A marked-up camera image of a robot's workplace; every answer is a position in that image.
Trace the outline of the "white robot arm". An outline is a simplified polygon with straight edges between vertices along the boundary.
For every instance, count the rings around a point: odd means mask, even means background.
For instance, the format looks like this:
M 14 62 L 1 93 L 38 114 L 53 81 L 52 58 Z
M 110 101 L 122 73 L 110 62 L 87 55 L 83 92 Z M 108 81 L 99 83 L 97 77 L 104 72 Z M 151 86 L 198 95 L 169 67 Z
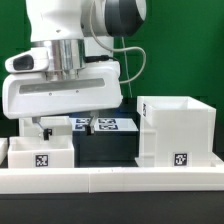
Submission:
M 122 102 L 120 64 L 99 38 L 128 37 L 146 19 L 146 0 L 25 0 L 30 50 L 8 58 L 2 87 L 9 119 L 41 118 L 117 108 Z

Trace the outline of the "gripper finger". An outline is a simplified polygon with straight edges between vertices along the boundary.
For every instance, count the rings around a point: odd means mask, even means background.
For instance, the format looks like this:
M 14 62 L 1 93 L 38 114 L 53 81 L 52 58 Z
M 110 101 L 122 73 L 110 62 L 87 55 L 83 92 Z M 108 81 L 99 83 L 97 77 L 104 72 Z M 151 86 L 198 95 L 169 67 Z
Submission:
M 42 126 L 40 117 L 33 117 L 32 123 L 37 125 L 42 130 L 44 140 L 48 140 L 50 138 L 52 135 L 52 130 Z
M 98 111 L 91 111 L 90 112 L 90 121 L 88 122 L 88 124 L 85 128 L 87 135 L 92 135 L 94 133 L 94 131 L 95 131 L 94 125 L 95 125 L 98 117 L 99 117 L 99 112 Z

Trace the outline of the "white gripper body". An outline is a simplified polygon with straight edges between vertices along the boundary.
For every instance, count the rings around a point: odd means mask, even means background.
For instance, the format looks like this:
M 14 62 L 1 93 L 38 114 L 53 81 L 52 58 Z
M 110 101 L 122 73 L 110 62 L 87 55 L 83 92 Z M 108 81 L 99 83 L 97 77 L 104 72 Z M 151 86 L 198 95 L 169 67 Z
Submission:
M 117 61 L 89 63 L 76 79 L 47 81 L 43 72 L 9 75 L 2 88 L 9 119 L 117 108 L 123 99 Z

